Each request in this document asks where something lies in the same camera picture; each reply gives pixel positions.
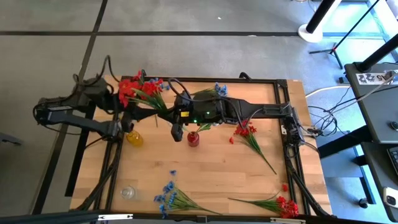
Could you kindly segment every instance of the table leg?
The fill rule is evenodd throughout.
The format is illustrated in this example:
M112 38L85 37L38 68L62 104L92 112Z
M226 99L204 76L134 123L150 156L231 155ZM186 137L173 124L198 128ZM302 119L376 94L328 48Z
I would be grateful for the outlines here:
M331 156L344 149L356 146L361 142L368 141L372 141L372 136L369 132L368 127L365 125L358 128L357 130L354 130L353 132L345 134L344 136L319 147L318 150L320 153L320 158L322 159Z

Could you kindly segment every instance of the wooden tabletop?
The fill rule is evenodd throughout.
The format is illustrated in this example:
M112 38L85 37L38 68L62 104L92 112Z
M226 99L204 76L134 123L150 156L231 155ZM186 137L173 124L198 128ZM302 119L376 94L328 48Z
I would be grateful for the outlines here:
M106 81L115 87L117 83L109 77ZM274 89L269 84L253 83L220 83L227 84L228 96L245 99L250 103L275 103ZM213 83L184 83L189 92L204 90ZM290 101L298 111L304 126L311 126L302 82L288 80ZM166 105L173 105L174 92L162 94ZM97 121L111 120L111 115L96 110ZM252 119L257 128L256 139L266 159L273 166L275 175L268 165L250 148L239 143L230 144L236 126L222 124L212 126L210 130L200 132L198 147L189 147L187 133L184 132L181 142L174 142L168 122L154 116L136 123L134 129L144 138L144 145L133 147L127 140L123 141L116 187L111 210L124 213L159 213L159 204L153 202L154 196L162 193L162 188L170 180L170 170L177 170L175 181L196 203L224 215L271 216L274 213L242 202L227 199L228 197L243 200L264 200L275 195L287 175L282 151L280 126L277 119ZM194 131L197 126L187 127ZM90 133L87 143L99 138ZM316 145L312 138L305 139ZM105 152L106 142L101 141L86 149L81 162L75 191L70 208L76 208L98 183ZM300 147L305 183L309 191L325 211L331 213L328 193L318 153L307 146ZM136 190L133 199L123 199L121 190L131 186ZM299 212L303 213L299 188L296 186ZM101 208L106 200L107 187L102 196ZM288 192L281 192L289 198ZM205 214L206 212L185 211L183 214Z

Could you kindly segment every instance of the gray floor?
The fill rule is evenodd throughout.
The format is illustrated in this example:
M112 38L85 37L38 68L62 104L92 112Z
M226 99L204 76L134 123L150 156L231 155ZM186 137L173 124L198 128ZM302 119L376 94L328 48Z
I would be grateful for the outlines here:
M100 0L1 1L0 30L90 31L100 5ZM336 11L340 22L331 20L327 31L347 31L350 22L344 20L358 18L364 10L362 4L342 4ZM306 2L290 0L116 0L109 2L100 30L295 32L312 14ZM364 23L367 25L359 26L356 32L378 32L371 17ZM66 96L71 92L72 74L79 72L88 40L89 37L0 36L0 102L7 108L0 111L0 131L24 141L20 147L0 144L0 216L30 212L56 136L35 124L32 108L40 97ZM339 38L309 44L299 37L97 37L85 77L99 72L104 56L110 54L113 70L120 75L132 75L141 68L150 75L175 77L237 77L245 71L253 78L303 80L306 93L310 93L336 85L337 78L343 75L332 56L308 54L311 50L328 49L337 41ZM381 39L347 39L338 53L343 63L351 63L365 59L383 43ZM390 55L384 60L393 62ZM322 92L311 96L308 104L330 108L344 92ZM345 130L363 124L357 106L336 116L340 128ZM44 207L46 213L68 209L70 199L63 195L76 142L74 136L65 140ZM357 184L345 182L340 186L349 191L358 188ZM360 219L367 212L355 206L349 210L334 206L345 202L335 198L331 197L332 207L339 217Z

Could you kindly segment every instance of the power cord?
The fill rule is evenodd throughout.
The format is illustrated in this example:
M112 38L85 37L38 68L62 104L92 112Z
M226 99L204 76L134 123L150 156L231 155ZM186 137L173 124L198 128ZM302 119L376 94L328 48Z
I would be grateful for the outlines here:
M101 136L99 139L96 139L96 140L90 142L89 144L86 145L85 149L87 149L88 147L92 146L92 145L95 144L96 142L98 142L98 141L100 141L100 140L103 140L103 139L105 139L105 138L106 138L106 136Z

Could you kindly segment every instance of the black bracket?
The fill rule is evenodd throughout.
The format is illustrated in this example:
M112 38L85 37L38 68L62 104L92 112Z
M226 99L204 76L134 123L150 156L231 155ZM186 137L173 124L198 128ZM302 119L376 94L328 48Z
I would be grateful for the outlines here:
M244 79L246 79L247 81L251 81L252 79L250 78L250 76L246 73L246 72L241 72L240 74L239 74L239 78L244 78Z
M283 88L287 88L287 80L276 80L276 83L278 83Z

